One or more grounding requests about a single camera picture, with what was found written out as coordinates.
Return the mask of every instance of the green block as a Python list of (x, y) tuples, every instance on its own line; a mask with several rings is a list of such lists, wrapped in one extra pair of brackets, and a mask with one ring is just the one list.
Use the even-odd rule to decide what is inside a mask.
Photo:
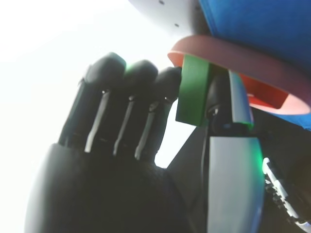
[(206, 60), (185, 55), (176, 121), (195, 126), (204, 124), (210, 65)]

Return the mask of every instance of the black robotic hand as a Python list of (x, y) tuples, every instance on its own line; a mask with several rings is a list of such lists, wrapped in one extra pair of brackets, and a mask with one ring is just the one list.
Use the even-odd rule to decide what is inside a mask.
[(189, 233), (183, 200), (154, 164), (180, 68), (90, 67), (35, 182), (25, 233)]

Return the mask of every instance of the black finger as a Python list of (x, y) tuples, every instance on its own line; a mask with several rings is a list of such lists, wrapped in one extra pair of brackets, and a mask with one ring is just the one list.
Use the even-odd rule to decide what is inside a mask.
[(84, 150), (102, 91), (116, 86), (122, 80), (124, 70), (125, 61), (114, 53), (90, 67), (80, 82), (77, 96), (61, 132), (61, 145)]
[(149, 105), (153, 101), (149, 91), (156, 76), (157, 68), (148, 61), (136, 63), (126, 73), (125, 81), (127, 88), (131, 90), (131, 97), (114, 146), (115, 156), (134, 158), (149, 113)]
[(147, 122), (136, 149), (136, 159), (154, 163), (163, 140), (172, 103), (178, 96), (180, 82), (180, 68), (169, 68), (157, 76), (153, 86), (157, 101), (149, 108)]

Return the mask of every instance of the blue cloth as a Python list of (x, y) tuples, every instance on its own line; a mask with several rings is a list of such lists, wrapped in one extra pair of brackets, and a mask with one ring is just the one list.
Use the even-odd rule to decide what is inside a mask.
[[(310, 0), (200, 0), (200, 3), (213, 36), (288, 61), (310, 74), (311, 79)], [(278, 117), (311, 130), (311, 114)]]

